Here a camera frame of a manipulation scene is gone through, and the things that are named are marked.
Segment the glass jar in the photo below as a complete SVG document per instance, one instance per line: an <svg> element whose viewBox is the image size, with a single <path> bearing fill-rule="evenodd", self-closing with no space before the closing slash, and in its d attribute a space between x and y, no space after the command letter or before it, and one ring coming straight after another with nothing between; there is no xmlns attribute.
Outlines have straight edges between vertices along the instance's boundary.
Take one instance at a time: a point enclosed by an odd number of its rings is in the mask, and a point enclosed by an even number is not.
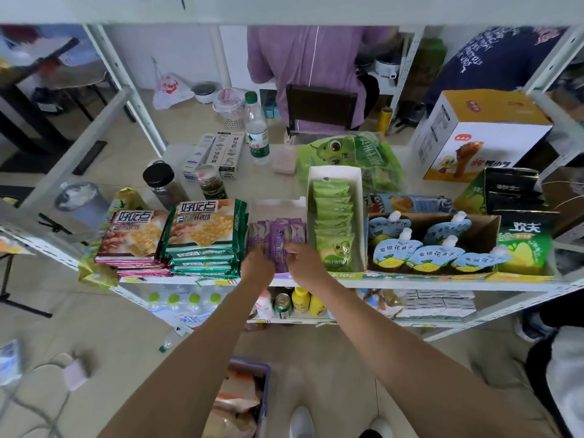
<svg viewBox="0 0 584 438"><path fill-rule="evenodd" d="M200 165L195 169L194 176L207 200L224 200L227 198L225 185L216 165Z"/></svg>
<svg viewBox="0 0 584 438"><path fill-rule="evenodd" d="M175 173L164 161L159 161L144 170L142 178L150 186L162 205L172 210L183 201L190 201L185 189L175 180Z"/></svg>

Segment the person in navy shirt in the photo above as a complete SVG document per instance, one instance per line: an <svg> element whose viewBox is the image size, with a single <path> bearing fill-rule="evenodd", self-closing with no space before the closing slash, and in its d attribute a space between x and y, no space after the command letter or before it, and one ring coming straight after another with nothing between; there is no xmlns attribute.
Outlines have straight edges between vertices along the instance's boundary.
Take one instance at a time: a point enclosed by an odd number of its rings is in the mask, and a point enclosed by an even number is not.
<svg viewBox="0 0 584 438"><path fill-rule="evenodd" d="M566 29L494 26L481 32L444 65L424 95L428 112L443 90L523 87Z"/></svg>

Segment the yellow bottle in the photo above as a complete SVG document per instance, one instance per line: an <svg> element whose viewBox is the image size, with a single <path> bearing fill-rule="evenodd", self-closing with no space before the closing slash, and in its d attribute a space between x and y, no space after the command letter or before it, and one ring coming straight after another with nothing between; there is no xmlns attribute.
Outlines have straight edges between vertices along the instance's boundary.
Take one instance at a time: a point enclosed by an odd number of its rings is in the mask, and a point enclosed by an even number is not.
<svg viewBox="0 0 584 438"><path fill-rule="evenodd" d="M292 304L294 305L294 310L305 314L308 312L308 307L310 306L310 294L306 289L302 287L294 287L294 292L292 292Z"/></svg>
<svg viewBox="0 0 584 438"><path fill-rule="evenodd" d="M325 305L314 295L310 298L310 308L308 309L312 316L318 316L326 310Z"/></svg>

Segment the green can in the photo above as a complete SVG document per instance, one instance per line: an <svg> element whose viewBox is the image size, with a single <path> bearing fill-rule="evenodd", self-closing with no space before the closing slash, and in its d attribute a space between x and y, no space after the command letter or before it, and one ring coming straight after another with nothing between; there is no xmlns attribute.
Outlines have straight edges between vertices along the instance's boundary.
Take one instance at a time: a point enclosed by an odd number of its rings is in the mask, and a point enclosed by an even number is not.
<svg viewBox="0 0 584 438"><path fill-rule="evenodd" d="M281 319L288 319L290 317L290 307L292 301L288 294L279 294L274 301L274 310Z"/></svg>

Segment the black jar lid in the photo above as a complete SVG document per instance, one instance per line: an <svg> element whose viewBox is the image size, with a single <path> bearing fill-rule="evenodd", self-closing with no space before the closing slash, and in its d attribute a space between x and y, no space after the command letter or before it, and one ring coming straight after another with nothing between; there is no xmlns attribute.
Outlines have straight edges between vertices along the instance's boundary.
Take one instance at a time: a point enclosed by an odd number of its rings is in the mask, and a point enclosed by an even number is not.
<svg viewBox="0 0 584 438"><path fill-rule="evenodd" d="M150 187L164 187L175 179L175 173L165 162L157 162L144 170L142 178Z"/></svg>

